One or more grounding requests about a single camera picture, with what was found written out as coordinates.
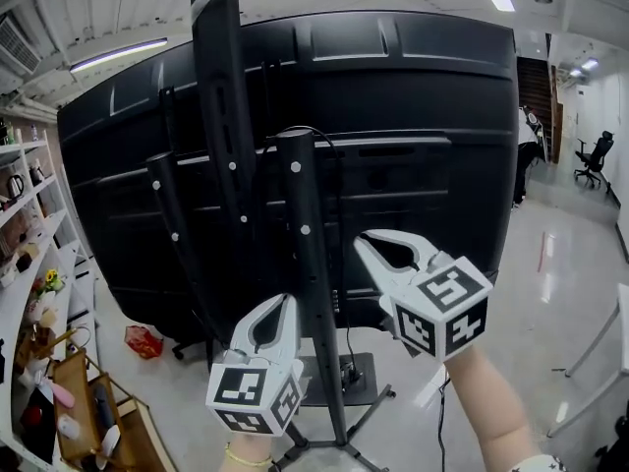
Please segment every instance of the red bag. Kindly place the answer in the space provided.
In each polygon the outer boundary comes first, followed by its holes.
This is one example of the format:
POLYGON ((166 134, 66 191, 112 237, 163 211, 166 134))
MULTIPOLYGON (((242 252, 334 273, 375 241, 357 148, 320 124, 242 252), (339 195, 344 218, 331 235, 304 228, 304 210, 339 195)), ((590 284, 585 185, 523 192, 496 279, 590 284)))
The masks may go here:
POLYGON ((128 326, 125 342, 144 359, 158 357, 164 349, 164 340, 152 335, 145 326, 128 326))

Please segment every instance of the curved monitor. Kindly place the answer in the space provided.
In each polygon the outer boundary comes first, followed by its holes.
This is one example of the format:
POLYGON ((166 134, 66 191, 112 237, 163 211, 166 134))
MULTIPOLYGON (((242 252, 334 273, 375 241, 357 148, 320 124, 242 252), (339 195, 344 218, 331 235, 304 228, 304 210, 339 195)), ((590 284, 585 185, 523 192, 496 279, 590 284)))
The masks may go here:
MULTIPOLYGON (((310 125, 341 153, 345 288, 353 325, 377 326, 381 319, 365 313, 373 285, 351 249, 353 237, 365 229, 422 234, 496 275, 518 138, 511 29, 442 15, 369 11, 292 17, 241 31, 257 148, 265 136, 310 125)), ((60 110, 58 120, 79 216, 126 315, 175 337, 190 329, 193 297, 145 168, 149 157, 171 148, 208 278, 222 296, 216 306, 237 320, 267 297, 248 291, 252 285, 236 281, 224 263, 229 225, 207 158, 191 43, 108 79, 60 110), (175 90, 172 106, 160 96, 168 87, 175 90), (165 132, 168 121, 175 122, 174 140, 165 132)), ((326 146, 317 150, 334 268, 330 157, 326 146)), ((273 159, 259 177, 267 203, 264 235, 290 287, 292 251, 273 159)))

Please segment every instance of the wrist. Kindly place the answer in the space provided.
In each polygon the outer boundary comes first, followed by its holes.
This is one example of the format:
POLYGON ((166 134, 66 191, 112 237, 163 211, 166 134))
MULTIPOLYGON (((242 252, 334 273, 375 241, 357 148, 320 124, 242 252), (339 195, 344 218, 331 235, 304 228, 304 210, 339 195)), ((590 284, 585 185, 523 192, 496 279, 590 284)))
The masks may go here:
POLYGON ((454 357, 443 362, 443 364, 445 365, 448 373, 451 374, 453 371, 460 371, 461 369, 469 366, 479 354, 479 348, 476 345, 472 344, 458 355, 455 355, 454 357))
POLYGON ((264 461, 271 454, 271 437, 236 434, 229 443, 231 451, 247 461, 264 461))

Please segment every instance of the black office chair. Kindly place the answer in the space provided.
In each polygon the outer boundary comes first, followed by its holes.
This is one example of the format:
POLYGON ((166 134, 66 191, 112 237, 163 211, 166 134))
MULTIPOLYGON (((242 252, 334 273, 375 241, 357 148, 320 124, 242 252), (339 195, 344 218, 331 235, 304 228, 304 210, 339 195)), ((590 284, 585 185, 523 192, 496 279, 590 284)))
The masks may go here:
POLYGON ((579 177, 586 177, 586 186, 589 182, 592 182, 592 188, 594 188, 594 181, 599 182, 600 187, 600 178, 596 176, 594 173, 600 173, 602 167, 605 164, 605 155, 609 152, 609 150, 613 147, 613 135, 609 131, 603 131, 602 137, 599 138, 597 142, 597 146, 594 148, 594 152, 592 153, 584 153, 583 149, 585 146, 585 142, 581 139, 577 139, 581 142, 581 150, 577 150, 575 153, 583 161, 586 165, 586 169, 575 169, 574 170, 574 179, 578 180, 579 177))

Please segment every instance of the bracelet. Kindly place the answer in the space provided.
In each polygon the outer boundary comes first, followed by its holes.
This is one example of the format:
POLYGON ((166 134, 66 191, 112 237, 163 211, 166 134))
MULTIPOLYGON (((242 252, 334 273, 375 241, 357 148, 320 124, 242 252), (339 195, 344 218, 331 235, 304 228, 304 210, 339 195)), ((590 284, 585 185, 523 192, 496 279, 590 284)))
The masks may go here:
POLYGON ((253 467, 253 468, 262 468, 265 467, 266 465, 268 465, 273 459, 269 456, 268 458, 266 458, 263 461, 247 461, 244 460, 243 458, 239 458, 238 456, 236 456, 232 450, 229 448, 229 443, 227 443, 225 445, 225 454, 227 454, 227 456, 234 460, 236 463, 239 463, 241 465, 245 465, 246 467, 253 467))

